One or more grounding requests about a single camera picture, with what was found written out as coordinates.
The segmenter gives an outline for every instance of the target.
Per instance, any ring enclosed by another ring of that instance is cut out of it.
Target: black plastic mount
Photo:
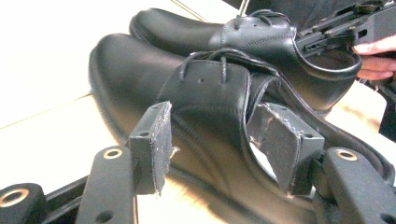
[[[361,43],[373,43],[396,34],[395,15],[393,1],[363,1],[301,31],[296,45],[307,57],[329,49],[350,49]]]
[[[151,106],[126,146],[99,151],[88,176],[45,196],[37,184],[0,190],[1,224],[137,223],[136,194],[160,192],[172,153],[171,105]]]

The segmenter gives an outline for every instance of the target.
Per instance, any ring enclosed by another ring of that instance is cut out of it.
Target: human hand
[[[376,57],[374,54],[396,51],[396,35],[383,38],[371,44],[360,44],[353,51],[362,55],[363,64],[358,77],[380,80],[392,77],[396,72],[396,59]]]

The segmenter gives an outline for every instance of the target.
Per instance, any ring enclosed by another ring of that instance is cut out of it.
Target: shoe
[[[361,68],[361,58],[353,52],[332,50],[304,58],[288,18],[269,10],[215,24],[152,8],[133,17],[130,33],[185,57],[197,51],[240,49],[277,67],[301,97],[323,114],[344,96]]]
[[[173,146],[180,148],[171,173],[233,204],[247,218],[241,222],[316,222],[310,200],[286,197],[253,155],[250,132],[262,123],[250,121],[263,101],[289,106],[330,139],[327,145],[358,149],[387,170],[372,148],[318,117],[274,67],[239,54],[229,57],[240,64],[205,52],[186,59],[129,35],[108,35],[90,55],[92,93],[121,143],[147,108],[170,101]]]

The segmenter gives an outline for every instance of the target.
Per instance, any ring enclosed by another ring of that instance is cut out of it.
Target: white surface
[[[169,0],[2,1],[0,128],[87,94],[91,50],[147,7],[189,15]]]

